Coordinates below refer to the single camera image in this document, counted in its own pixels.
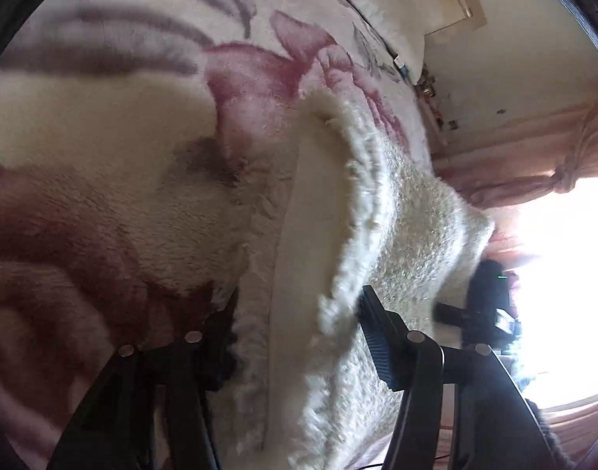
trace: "white wall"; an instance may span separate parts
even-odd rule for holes
[[[486,26],[425,52],[455,133],[598,98],[598,53],[560,2],[480,1]]]

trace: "cable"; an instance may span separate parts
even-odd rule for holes
[[[451,454],[445,454],[444,456],[438,456],[434,458],[434,461],[438,461],[439,459],[445,459],[446,457],[451,456]],[[376,465],[366,465],[361,466],[360,468],[356,468],[355,470],[364,470],[365,468],[375,468],[376,466],[383,466],[384,463],[377,463]]]

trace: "sunlight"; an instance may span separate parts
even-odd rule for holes
[[[525,395],[547,408],[598,394],[598,179],[523,205],[519,233],[541,256],[517,270]]]

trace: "tied curtain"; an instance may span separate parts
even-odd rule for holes
[[[478,208],[569,192],[578,179],[598,177],[598,101],[461,136],[434,169]]]

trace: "silver rivet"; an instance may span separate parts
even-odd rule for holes
[[[134,345],[123,345],[119,348],[119,355],[122,357],[129,357],[134,354]]]
[[[422,343],[425,341],[425,334],[423,334],[423,332],[419,332],[418,330],[411,330],[405,337],[407,337],[408,340],[413,343]]]
[[[491,347],[488,345],[483,345],[482,343],[475,345],[475,351],[484,356],[488,356],[492,353]]]
[[[199,332],[198,330],[191,330],[190,332],[188,332],[188,334],[186,334],[184,336],[184,339],[186,340],[186,343],[198,343],[199,341],[201,341],[201,339],[203,338],[203,334],[201,332]]]

